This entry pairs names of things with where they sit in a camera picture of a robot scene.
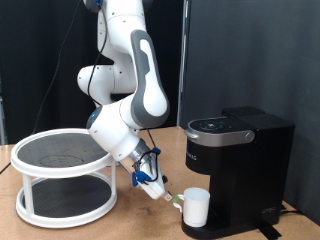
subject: round table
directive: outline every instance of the round table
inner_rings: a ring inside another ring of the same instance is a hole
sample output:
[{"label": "round table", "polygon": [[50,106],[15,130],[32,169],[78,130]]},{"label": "round table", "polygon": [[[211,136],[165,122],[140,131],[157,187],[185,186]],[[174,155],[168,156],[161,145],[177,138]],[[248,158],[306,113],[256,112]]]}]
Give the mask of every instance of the round table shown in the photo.
[{"label": "round table", "polygon": [[[17,213],[30,224],[83,225],[104,216],[117,201],[116,163],[85,129],[51,130],[25,138],[12,149],[11,163],[23,178]],[[97,172],[110,164],[112,180]]]}]

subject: coffee maker lid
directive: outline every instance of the coffee maker lid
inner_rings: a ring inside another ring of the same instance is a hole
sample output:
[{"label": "coffee maker lid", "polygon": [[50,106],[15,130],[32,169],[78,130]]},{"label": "coffee maker lid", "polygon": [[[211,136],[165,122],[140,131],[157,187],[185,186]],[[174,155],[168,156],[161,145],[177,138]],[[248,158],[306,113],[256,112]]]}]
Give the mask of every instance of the coffee maker lid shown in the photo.
[{"label": "coffee maker lid", "polygon": [[185,134],[195,144],[224,147],[252,142],[254,130],[254,127],[237,118],[211,118],[191,121]]}]

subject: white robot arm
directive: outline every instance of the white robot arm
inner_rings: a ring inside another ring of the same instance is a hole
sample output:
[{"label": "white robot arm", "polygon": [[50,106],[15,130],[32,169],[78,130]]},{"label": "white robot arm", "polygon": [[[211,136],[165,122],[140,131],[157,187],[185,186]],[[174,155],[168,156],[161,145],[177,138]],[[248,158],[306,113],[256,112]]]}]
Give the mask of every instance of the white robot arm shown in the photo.
[{"label": "white robot arm", "polygon": [[[94,0],[90,4],[89,0],[84,1],[89,10],[97,11],[92,5]],[[96,104],[98,108],[89,118],[87,129],[104,150],[133,174],[135,186],[142,187],[153,199],[170,200],[157,161],[159,150],[150,150],[137,136],[140,129],[164,123],[170,108],[153,43],[146,32],[143,0],[104,0],[100,7],[98,48],[101,50],[107,34],[102,54],[112,59],[114,65],[95,69],[90,93],[102,105]],[[92,70],[93,67],[84,68],[78,76],[79,86],[87,94]],[[112,103],[111,93],[133,94]]]}]

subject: coffee maker button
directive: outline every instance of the coffee maker button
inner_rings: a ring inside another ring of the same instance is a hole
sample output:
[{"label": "coffee maker button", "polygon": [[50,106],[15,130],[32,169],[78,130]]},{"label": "coffee maker button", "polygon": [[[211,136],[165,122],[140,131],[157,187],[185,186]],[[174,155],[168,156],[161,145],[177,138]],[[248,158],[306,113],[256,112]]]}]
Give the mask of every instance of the coffee maker button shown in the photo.
[{"label": "coffee maker button", "polygon": [[246,141],[247,142],[252,142],[252,140],[254,139],[254,133],[253,132],[249,132],[246,135]]}]

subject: white cup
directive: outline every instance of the white cup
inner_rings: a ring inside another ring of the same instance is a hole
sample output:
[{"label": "white cup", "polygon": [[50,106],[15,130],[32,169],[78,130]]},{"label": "white cup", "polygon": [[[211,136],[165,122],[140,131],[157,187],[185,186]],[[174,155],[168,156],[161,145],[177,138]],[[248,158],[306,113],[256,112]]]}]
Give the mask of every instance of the white cup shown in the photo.
[{"label": "white cup", "polygon": [[202,227],[207,222],[210,193],[202,188],[188,188],[184,195],[178,194],[173,200],[173,205],[180,209],[181,206],[176,203],[178,199],[184,200],[183,221],[191,227]]}]

